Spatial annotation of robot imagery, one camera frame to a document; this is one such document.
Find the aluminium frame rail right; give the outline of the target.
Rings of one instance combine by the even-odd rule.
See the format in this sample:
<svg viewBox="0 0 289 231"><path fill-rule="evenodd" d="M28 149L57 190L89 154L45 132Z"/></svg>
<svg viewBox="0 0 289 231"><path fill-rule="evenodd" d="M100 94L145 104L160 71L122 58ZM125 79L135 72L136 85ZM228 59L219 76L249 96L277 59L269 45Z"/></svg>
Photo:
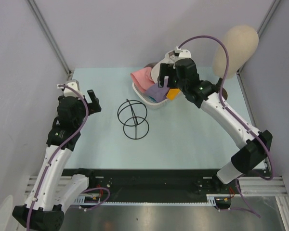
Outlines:
<svg viewBox="0 0 289 231"><path fill-rule="evenodd" d="M260 177L242 177L238 180L244 196L287 196L282 177L264 180Z"/></svg>

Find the white plastic basket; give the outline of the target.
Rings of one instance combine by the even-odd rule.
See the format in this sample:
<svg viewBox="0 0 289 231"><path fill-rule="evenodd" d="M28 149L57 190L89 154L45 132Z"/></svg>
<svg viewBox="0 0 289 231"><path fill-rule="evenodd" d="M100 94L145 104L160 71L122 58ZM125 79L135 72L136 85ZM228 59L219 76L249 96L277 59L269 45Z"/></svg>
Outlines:
<svg viewBox="0 0 289 231"><path fill-rule="evenodd" d="M159 103L153 102L152 100L150 100L148 98L148 96L145 95L145 93L141 93L137 89L137 87L134 85L134 83L132 83L132 88L135 91L135 93L139 96L139 98L143 101L143 103L151 109L159 109L159 108L165 106L167 103L171 102L171 100L169 100L167 98L165 100L159 102Z"/></svg>

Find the pink bucket hat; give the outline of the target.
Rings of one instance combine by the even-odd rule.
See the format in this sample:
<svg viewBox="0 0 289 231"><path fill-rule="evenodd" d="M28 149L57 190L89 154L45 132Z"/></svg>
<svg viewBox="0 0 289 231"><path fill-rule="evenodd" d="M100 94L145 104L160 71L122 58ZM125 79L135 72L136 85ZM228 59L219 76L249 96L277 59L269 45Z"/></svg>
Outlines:
<svg viewBox="0 0 289 231"><path fill-rule="evenodd" d="M145 93L151 86L155 84L151 77L151 67L145 67L141 70L131 73L134 85L141 93Z"/></svg>

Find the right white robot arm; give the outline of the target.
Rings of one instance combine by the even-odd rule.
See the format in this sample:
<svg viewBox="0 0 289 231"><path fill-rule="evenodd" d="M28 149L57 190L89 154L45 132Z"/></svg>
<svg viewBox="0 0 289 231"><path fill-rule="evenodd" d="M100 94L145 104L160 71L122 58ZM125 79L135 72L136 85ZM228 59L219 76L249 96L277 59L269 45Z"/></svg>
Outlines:
<svg viewBox="0 0 289 231"><path fill-rule="evenodd" d="M224 193L229 189L231 181L249 173L268 158L272 134L267 130L259 131L233 111L219 94L216 85L199 78L192 59L183 58L175 63L161 61L158 67L158 86L161 88L166 84L170 89L178 88L189 102L218 122L239 149L212 181L216 192Z"/></svg>

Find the orange hat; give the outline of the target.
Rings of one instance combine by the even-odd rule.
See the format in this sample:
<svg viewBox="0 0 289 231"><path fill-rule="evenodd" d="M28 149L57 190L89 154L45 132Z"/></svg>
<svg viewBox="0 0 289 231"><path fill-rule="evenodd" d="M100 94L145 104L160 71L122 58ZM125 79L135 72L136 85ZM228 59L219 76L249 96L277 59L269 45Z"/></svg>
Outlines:
<svg viewBox="0 0 289 231"><path fill-rule="evenodd" d="M181 91L178 88L170 89L166 95L166 98L172 101L178 96L180 92Z"/></svg>

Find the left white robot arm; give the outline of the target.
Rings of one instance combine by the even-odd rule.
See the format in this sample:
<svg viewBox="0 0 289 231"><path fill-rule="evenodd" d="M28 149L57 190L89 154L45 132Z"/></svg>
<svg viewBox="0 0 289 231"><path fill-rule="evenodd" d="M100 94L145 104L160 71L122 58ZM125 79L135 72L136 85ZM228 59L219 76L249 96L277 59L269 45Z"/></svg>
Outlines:
<svg viewBox="0 0 289 231"><path fill-rule="evenodd" d="M24 205L13 209L13 217L26 230L58 231L65 212L83 192L94 191L97 181L94 170L79 168L70 182L57 192L65 165L80 138L80 130L88 116L100 112L101 106L93 90L87 91L91 103L80 93L58 98L57 116L48 134L44 161L30 195Z"/></svg>

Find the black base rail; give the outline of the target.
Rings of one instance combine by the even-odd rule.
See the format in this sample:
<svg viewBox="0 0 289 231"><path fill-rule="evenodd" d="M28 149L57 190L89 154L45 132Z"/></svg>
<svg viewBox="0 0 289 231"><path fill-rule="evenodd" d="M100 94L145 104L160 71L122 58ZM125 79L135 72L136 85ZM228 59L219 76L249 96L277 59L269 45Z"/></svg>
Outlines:
<svg viewBox="0 0 289 231"><path fill-rule="evenodd" d="M110 203L197 203L208 194L232 196L235 182L222 184L215 169L89 169L89 187Z"/></svg>

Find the purple bucket hat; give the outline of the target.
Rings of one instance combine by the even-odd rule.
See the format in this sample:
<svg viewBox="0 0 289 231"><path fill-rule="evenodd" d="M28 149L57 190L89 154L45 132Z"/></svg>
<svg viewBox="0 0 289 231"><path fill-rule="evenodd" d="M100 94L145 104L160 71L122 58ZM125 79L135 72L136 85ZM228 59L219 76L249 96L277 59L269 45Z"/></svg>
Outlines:
<svg viewBox="0 0 289 231"><path fill-rule="evenodd" d="M145 95L159 103L166 99L166 95L168 94L169 90L170 88L167 86L160 88L158 83L156 83L145 91Z"/></svg>

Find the beige mannequin head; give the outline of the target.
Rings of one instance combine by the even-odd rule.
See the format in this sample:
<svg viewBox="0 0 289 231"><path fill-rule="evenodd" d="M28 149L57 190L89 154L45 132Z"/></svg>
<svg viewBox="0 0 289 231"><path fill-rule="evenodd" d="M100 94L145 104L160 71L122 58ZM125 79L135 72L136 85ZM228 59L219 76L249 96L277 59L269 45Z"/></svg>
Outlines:
<svg viewBox="0 0 289 231"><path fill-rule="evenodd" d="M227 31L222 43L226 47L229 56L226 77L232 78L236 71L255 53L259 44L259 36L253 27L239 25ZM216 76L223 78L225 68L226 55L222 46L218 46L213 58L212 69Z"/></svg>

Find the grey beige bucket hat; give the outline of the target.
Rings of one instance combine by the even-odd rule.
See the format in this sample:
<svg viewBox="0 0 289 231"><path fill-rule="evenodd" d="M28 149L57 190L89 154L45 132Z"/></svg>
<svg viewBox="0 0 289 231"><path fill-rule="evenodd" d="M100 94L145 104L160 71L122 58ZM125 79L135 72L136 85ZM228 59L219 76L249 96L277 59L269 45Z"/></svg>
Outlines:
<svg viewBox="0 0 289 231"><path fill-rule="evenodd" d="M165 62L158 62L158 63L149 63L145 66L145 68L150 67L151 70L151 78L154 83L158 83L159 75L160 75L160 66L166 64Z"/></svg>

